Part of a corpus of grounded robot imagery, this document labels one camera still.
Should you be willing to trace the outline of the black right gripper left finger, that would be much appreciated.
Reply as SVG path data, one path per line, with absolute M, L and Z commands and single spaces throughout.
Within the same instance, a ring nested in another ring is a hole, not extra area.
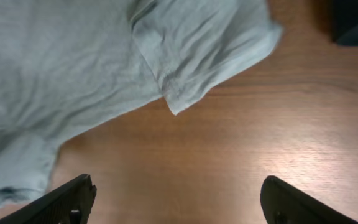
M 20 210 L 0 224 L 87 224 L 97 188 L 89 174 L 81 174 Z

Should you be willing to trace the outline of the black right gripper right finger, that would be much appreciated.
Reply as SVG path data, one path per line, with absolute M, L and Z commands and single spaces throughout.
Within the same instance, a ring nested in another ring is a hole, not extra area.
M 358 224 L 274 175 L 262 184 L 260 204 L 268 224 Z

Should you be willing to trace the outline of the light blue t-shirt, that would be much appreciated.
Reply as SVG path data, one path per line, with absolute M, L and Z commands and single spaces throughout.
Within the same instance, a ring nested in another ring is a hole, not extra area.
M 65 141 L 159 98 L 178 114 L 281 35 L 261 0 L 0 0 L 0 207 L 44 195 Z

